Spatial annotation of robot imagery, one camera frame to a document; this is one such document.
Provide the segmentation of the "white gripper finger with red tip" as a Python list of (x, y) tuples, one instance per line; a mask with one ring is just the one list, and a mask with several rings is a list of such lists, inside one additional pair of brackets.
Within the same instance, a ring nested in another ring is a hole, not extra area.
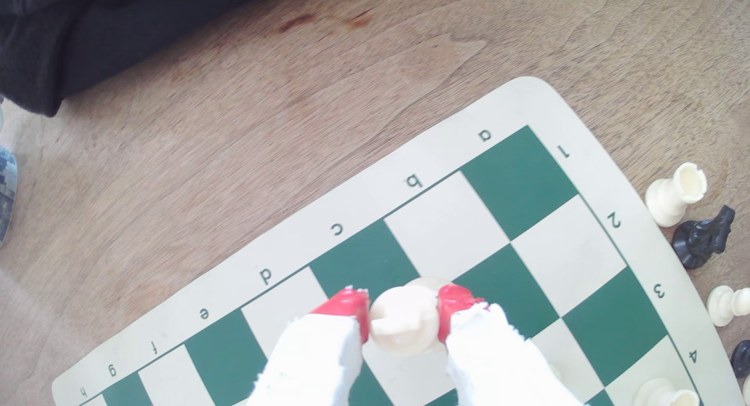
[(247, 405), (348, 405), (369, 337), (367, 289), (346, 286), (287, 325)]
[(447, 284), (437, 293), (437, 310), (459, 405), (582, 405), (500, 305)]

